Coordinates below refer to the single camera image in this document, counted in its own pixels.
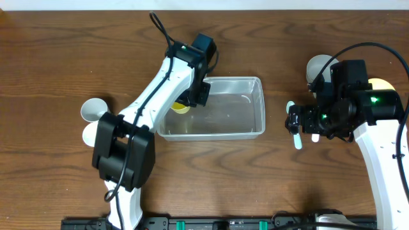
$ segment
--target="green light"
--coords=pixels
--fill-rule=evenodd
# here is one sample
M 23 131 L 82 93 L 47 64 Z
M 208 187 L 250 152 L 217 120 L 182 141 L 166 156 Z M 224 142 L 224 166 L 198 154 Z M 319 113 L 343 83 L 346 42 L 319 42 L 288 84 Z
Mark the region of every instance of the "green light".
M 371 97 L 371 102 L 375 103 L 377 101 L 379 101 L 379 99 L 377 99 L 376 97 Z

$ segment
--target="white wall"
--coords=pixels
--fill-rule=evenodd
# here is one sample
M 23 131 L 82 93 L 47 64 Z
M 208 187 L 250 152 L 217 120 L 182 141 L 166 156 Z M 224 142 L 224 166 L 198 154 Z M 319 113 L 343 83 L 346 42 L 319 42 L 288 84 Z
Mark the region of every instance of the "white wall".
M 409 0 L 0 0 L 3 10 L 409 10 Z

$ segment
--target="white cup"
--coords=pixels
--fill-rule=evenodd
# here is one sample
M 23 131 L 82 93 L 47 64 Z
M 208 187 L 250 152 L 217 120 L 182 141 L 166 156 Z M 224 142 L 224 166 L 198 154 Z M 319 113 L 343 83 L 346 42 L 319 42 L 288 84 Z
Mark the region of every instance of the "white cup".
M 317 55 L 311 60 L 309 60 L 307 64 L 307 82 L 312 83 L 314 79 L 317 77 L 321 69 L 324 67 L 325 63 L 329 61 L 332 58 L 332 56 L 325 55 L 325 54 L 320 54 Z M 325 82 L 331 82 L 331 72 L 330 72 L 330 67 L 338 63 L 337 59 L 334 59 L 331 61 L 331 63 L 326 67 L 322 75 L 324 76 Z
M 106 112 L 109 112 L 108 105 L 100 98 L 91 98 L 81 107 L 81 116 L 88 122 L 98 121 Z
M 91 147 L 95 146 L 97 128 L 98 122 L 92 122 L 85 127 L 84 131 L 82 132 L 82 140 L 85 142 L 86 145 Z

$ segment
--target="wooden surface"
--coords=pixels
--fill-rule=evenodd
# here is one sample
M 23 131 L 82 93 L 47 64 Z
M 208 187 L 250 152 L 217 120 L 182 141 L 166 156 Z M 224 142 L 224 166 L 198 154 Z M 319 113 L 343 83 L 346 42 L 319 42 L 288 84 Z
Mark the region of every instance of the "wooden surface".
M 266 131 L 255 140 L 166 142 L 143 187 L 143 210 L 172 216 L 271 216 L 336 208 L 375 213 L 356 144 L 303 135 L 296 151 L 284 127 L 286 103 L 313 102 L 305 67 L 317 54 L 381 42 L 409 60 L 407 11 L 167 11 L 169 34 L 212 36 L 212 76 L 257 76 Z M 118 113 L 157 73 L 166 42 L 146 11 L 6 12 L 0 18 L 0 229 L 59 229 L 65 217 L 109 212 L 105 185 L 82 142 L 81 105 L 106 100 Z M 352 50 L 371 77 L 407 97 L 408 79 L 391 54 Z

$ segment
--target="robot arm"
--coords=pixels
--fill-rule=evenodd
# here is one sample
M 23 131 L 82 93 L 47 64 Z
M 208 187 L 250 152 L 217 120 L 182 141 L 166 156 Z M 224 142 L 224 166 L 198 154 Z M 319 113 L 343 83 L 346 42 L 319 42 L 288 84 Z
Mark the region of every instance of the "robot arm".
M 409 229 L 405 220 L 409 204 L 393 157 L 404 114 L 399 95 L 394 90 L 372 90 L 363 60 L 334 64 L 331 72 L 332 82 L 321 82 L 316 92 L 317 105 L 289 108 L 286 128 L 291 134 L 298 134 L 301 126 L 303 133 L 328 139 L 351 142 L 355 138 L 371 182 L 378 229 Z M 408 154 L 406 127 L 401 150 Z M 317 222 L 320 220 L 336 222 L 333 217 L 318 217 Z
M 124 230 L 135 229 L 142 218 L 141 187 L 146 183 L 155 163 L 154 133 L 172 104 L 178 102 L 191 107 L 206 105 L 210 85 L 203 79 L 216 52 L 213 39 L 199 34 L 192 45 L 175 41 L 171 49 L 174 54 L 172 72 L 142 110 L 132 138 L 125 177 L 117 193 L 119 204 L 116 204 L 116 199 L 110 201 L 108 220 L 118 229 L 118 210 L 121 212 Z M 92 164 L 99 170 L 100 178 L 105 180 L 108 190 L 113 190 L 117 185 L 127 152 L 127 145 L 119 139 L 130 134 L 138 109 L 164 79 L 169 65 L 170 57 L 166 57 L 158 74 L 132 104 L 118 116 L 105 113 L 98 122 Z

